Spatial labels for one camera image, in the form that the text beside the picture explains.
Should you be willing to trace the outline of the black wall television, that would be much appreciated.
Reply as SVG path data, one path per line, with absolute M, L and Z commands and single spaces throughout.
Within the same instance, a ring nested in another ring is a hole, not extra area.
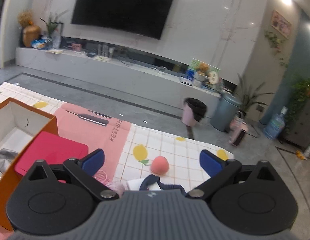
M 173 0 L 76 0 L 71 23 L 160 39 Z

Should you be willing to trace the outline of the navy blue fabric band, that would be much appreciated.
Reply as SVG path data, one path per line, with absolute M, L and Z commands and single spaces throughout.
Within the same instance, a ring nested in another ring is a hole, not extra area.
M 164 184 L 160 181 L 160 177 L 153 174 L 147 176 L 141 183 L 139 190 L 140 191 L 150 191 L 153 190 L 152 187 L 156 186 L 155 190 L 179 190 L 184 196 L 186 191 L 181 185 L 174 184 Z

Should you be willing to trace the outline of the pink restaurant placemat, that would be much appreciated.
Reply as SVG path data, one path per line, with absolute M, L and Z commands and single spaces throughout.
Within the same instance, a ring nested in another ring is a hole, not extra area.
M 101 116 L 71 103 L 62 104 L 55 112 L 59 136 L 88 146 L 89 152 L 101 148 L 105 163 L 101 170 L 111 182 L 126 144 L 131 123 Z

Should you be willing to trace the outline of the lemon pattern checked tablecloth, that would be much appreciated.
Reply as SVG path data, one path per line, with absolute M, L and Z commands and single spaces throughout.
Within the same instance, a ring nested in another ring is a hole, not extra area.
M 0 103 L 7 98 L 14 98 L 53 115 L 66 103 L 5 82 L 0 86 Z M 208 150 L 224 160 L 234 158 L 232 153 L 218 146 L 131 123 L 112 181 L 122 183 L 128 189 L 127 181 L 146 178 L 151 174 L 150 165 L 154 158 L 163 156 L 169 162 L 170 168 L 161 176 L 160 181 L 164 184 L 181 185 L 185 191 L 189 191 L 210 177 L 199 164 L 202 150 Z M 110 183 L 103 170 L 95 177 L 99 181 Z

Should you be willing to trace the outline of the pink trash bin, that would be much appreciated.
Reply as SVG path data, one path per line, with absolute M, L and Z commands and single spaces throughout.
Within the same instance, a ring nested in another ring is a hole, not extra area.
M 182 123 L 192 127 L 200 122 L 207 112 L 207 106 L 202 101 L 186 98 L 183 102 Z

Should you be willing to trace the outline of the golden vase with dried flowers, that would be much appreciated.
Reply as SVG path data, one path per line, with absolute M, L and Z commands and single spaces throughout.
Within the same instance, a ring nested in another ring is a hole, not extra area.
M 20 47 L 31 47 L 31 42 L 38 39 L 41 28 L 34 24 L 32 10 L 24 10 L 17 16 L 18 24 L 21 27 Z

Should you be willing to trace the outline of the teddy bear toy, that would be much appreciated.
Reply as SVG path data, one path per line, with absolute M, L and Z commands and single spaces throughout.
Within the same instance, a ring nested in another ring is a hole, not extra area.
M 207 75 L 210 70 L 210 65 L 202 62 L 198 65 L 197 72 L 201 75 Z

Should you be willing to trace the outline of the grey silver cloth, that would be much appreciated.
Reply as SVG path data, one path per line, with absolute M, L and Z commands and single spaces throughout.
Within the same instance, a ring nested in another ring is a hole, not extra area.
M 8 170 L 14 159 L 18 156 L 18 152 L 2 148 L 0 150 L 0 177 Z

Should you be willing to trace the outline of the pink peach ball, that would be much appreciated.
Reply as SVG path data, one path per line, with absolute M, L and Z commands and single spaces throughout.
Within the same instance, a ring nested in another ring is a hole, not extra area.
M 150 170 L 157 175 L 165 175 L 170 168 L 169 162 L 163 156 L 158 156 L 152 161 Z

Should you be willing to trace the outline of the white tissue pack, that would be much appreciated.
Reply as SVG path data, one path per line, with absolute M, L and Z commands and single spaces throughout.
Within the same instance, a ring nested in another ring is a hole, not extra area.
M 140 186 L 141 186 L 143 181 L 144 181 L 144 178 L 127 181 L 126 185 L 127 185 L 128 190 L 140 191 Z M 160 190 L 161 189 L 157 183 L 154 183 L 154 184 L 146 187 L 146 191 L 160 191 Z

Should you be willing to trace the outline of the potted green plant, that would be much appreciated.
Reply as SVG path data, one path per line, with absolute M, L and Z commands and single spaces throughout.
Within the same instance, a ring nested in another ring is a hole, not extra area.
M 260 90 L 266 85 L 265 81 L 258 85 L 256 88 L 253 88 L 252 85 L 248 85 L 246 83 L 246 79 L 244 77 L 238 74 L 238 78 L 239 84 L 235 91 L 235 95 L 241 101 L 239 111 L 245 118 L 252 106 L 267 106 L 266 103 L 260 101 L 260 98 L 266 95 L 273 95 L 274 92 L 260 92 Z

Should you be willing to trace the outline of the blue water bottle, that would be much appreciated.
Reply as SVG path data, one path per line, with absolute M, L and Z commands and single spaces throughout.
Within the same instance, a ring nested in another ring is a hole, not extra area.
M 283 107 L 280 113 L 276 113 L 263 129 L 263 134 L 270 140 L 275 140 L 285 127 L 285 115 L 287 108 Z

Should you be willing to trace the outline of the grey-blue pedal bin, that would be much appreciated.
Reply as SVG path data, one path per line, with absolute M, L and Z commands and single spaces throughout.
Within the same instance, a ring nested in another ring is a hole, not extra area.
M 211 126 L 221 132 L 229 129 L 229 125 L 241 104 L 242 102 L 235 96 L 229 93 L 222 94 L 214 115 L 210 120 Z

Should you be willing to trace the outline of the red box lid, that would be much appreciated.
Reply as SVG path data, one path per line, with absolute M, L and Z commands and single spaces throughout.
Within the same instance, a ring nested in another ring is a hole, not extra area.
M 18 155 L 12 174 L 17 181 L 20 181 L 37 160 L 44 160 L 50 165 L 62 164 L 69 158 L 81 159 L 86 155 L 88 155 L 87 145 L 42 131 Z

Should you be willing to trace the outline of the framed wall picture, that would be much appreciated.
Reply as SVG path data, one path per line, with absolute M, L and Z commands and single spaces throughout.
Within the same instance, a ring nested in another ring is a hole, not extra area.
M 271 18 L 271 26 L 276 29 L 287 40 L 290 37 L 292 24 L 284 18 L 278 11 L 274 10 Z

